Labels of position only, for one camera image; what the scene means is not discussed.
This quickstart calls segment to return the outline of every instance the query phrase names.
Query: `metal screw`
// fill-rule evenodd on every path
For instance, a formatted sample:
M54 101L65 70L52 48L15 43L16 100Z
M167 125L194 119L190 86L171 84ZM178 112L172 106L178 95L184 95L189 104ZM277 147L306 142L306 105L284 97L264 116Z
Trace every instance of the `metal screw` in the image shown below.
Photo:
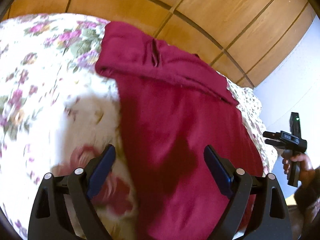
M239 175L245 174L244 169L241 169L241 168L237 169L236 172L237 172Z
M44 179L50 179L52 177L52 174L51 173L46 173L44 175Z
M82 168L78 168L75 170L75 174L79 175L83 172L83 169Z
M274 174L270 173L270 174L268 174L268 178L269 178L269 179L275 179L276 176L275 176Z

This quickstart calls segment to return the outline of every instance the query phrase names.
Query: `bedsheet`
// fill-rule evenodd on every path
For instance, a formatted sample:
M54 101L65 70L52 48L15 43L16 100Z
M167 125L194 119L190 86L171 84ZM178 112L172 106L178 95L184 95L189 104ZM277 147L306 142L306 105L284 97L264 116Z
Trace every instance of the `bedsheet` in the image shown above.
M95 209L113 239L135 239L137 200L122 150L117 85L94 71L106 24L79 14L0 23L0 206L23 239L44 174L85 166L109 143L116 162ZM251 89L228 84L266 175L277 152L263 141L261 103ZM68 197L66 204L76 234L84 237Z

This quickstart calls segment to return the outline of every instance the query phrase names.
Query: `human hand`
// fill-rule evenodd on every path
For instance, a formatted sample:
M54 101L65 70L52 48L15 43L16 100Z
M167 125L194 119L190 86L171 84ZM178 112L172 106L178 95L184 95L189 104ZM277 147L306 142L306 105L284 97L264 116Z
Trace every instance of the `human hand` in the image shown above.
M312 167L311 160L309 156L306 154L298 153L296 156L290 157L291 154L292 153L290 150L285 150L281 155L282 158L284 158L282 160L284 174L289 173L290 161L300 162L299 180L301 181L303 187L307 187L310 184L310 182L313 180L316 174L316 171Z

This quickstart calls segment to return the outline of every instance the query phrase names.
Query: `red cloth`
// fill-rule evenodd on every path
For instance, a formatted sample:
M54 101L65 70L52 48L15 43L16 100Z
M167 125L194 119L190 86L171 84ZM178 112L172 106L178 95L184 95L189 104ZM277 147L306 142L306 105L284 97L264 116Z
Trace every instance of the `red cloth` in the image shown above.
M118 84L123 147L140 205L137 239L206 239L228 199L204 162L204 147L252 175L263 170L226 78L121 22L106 26L96 71Z

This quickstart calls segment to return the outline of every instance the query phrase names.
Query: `blue gripper pad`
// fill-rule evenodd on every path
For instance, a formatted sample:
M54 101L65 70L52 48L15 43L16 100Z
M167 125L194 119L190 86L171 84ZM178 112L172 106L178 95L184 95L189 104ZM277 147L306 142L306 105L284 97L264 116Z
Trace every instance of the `blue gripper pad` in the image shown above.
M111 167L116 159L116 149L113 145L109 144L101 154L97 157L101 158L92 172L88 180L87 197L92 199L98 195L101 190L103 183L105 182Z
M236 170L228 159L221 158L211 145L204 149L204 161L207 164L221 194L229 199L233 196L233 172Z

